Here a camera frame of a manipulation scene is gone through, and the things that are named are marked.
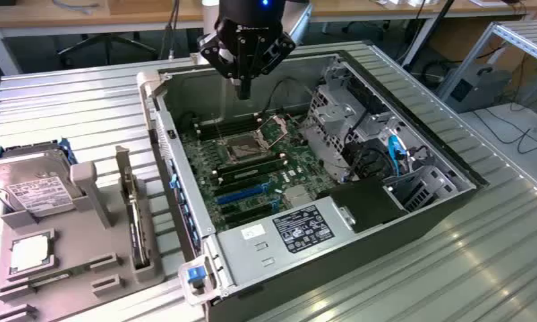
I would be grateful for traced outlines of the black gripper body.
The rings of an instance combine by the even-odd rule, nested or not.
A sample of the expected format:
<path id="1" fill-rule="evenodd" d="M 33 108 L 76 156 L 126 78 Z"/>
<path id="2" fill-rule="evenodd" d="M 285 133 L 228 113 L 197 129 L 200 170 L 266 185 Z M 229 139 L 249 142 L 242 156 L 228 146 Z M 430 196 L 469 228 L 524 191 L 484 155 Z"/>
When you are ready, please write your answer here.
<path id="1" fill-rule="evenodd" d="M 282 30 L 284 1 L 220 1 L 214 31 L 224 47 L 237 57 L 242 76 L 242 38 L 249 34 L 278 37 Z"/>

